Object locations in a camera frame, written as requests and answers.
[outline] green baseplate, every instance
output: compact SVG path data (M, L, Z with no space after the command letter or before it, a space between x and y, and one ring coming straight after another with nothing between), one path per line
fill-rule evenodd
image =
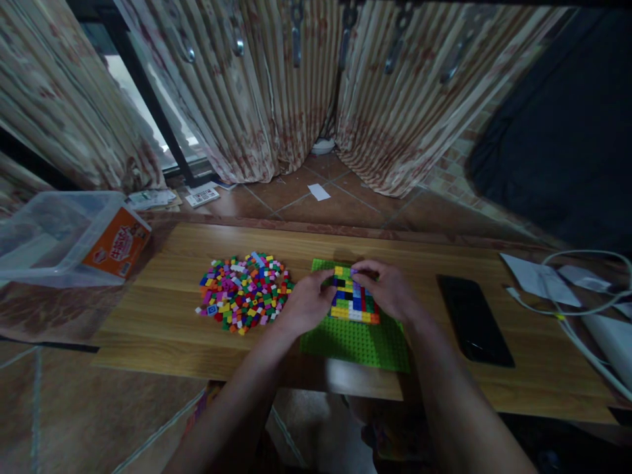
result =
M344 263L314 259L311 270L327 270ZM380 310L380 324L367 325L327 317L301 337L301 352L341 359L395 372L410 373L402 325Z

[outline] charging cable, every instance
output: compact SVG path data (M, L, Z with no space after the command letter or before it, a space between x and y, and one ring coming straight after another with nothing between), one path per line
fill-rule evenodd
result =
M615 377L607 368L605 368L605 364L607 364L606 362L603 362L601 359L599 359L598 357L596 357L587 347L586 345L582 342L582 340L578 337L577 333L573 330L573 327L569 324L568 320L566 319L567 316L586 316L586 315L591 315L591 314L596 314L596 313L600 313L601 311L604 311L605 309L608 309L610 307L612 307L613 305L615 305L621 298L623 298L624 296L628 296L630 294L632 294L632 263L630 262L630 260L628 260L628 258L624 257L623 255L616 253L616 252L610 252L607 250L565 250L565 251L559 251L556 253L552 253L551 255L549 255L547 258L545 258L544 260L542 260L542 265L547 265L549 264L549 262L551 262L551 260L553 260L556 257L559 257L560 255L567 255L569 253L599 253L602 255L612 255L614 257L618 257L620 258L627 266L627 271L628 271L628 275L629 275L629 282L628 282L628 289L620 292L616 295L613 296L613 298L608 302L605 303L597 308L594 309L590 309L587 311L577 311L577 312L573 312L573 313L569 313L566 311L562 311L562 308L560 307L559 303L553 299L551 297L550 291L549 291L549 287L548 287L548 282L546 281L546 278L541 277L540 279L542 280L543 286L544 286L544 291L546 292L546 297L551 300L551 302L555 305L555 311L541 311L539 309L535 309L534 307L526 304L524 301L522 301L522 299L520 298L520 295L518 293L518 291L516 291L515 288L507 288L507 292L523 307L530 309L531 311L535 311L536 313L540 313L543 315L550 315L550 316L555 316L555 318L557 318L558 322L560 323L560 326L562 327L562 330L566 333L566 335L569 337L569 339L577 346L577 349L579 349L579 351L588 359L588 361L593 365L593 367L601 374L604 376L604 378L606 380L608 380L610 383L612 383L612 385L619 390L619 393L621 393L621 395L623 395L625 398L627 398L627 400L632 403L632 392L625 386L623 385L619 379L617 377Z

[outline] smartphone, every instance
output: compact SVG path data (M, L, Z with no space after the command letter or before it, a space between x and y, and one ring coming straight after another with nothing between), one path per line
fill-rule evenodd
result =
M479 284L446 275L437 275L436 281L465 357L474 362L515 367Z

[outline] pile of lego bricks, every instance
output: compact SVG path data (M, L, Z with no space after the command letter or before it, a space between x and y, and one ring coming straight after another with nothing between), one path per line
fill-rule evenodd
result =
M331 305L331 316L365 324L380 323L380 308L369 291L352 280L357 273L345 267L335 267L332 285L338 292Z
M294 287L281 262L255 252L243 261L236 256L214 260L199 285L203 304L196 313L215 318L224 330L242 336L257 324L274 321Z

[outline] floral curtain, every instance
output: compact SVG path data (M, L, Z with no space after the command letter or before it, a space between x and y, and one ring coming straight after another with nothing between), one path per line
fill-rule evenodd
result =
M82 189L164 186L148 137L65 0L0 3L0 77L0 126Z
M337 2L304 3L300 68L286 0L115 2L222 179L268 182L300 167L334 93ZM237 38L242 57L233 52Z
M52 191L29 170L0 152L0 221L13 215L40 191Z
M424 3L412 11L396 68L386 75L398 7L366 2L340 85L336 143L343 163L374 191L407 194L565 11ZM482 21L486 14L456 74L442 84L443 65L472 27L468 16Z
M296 170L333 119L341 160L372 189L396 197L423 179L565 11L487 6L481 19L472 14L478 5L420 4L402 32L394 71L385 74L400 3L367 0L338 83L342 3L302 2L294 68L287 0L115 2L223 179L270 181ZM470 34L467 18L475 17L480 27ZM232 52L235 31L243 57ZM442 84L455 55L457 72Z

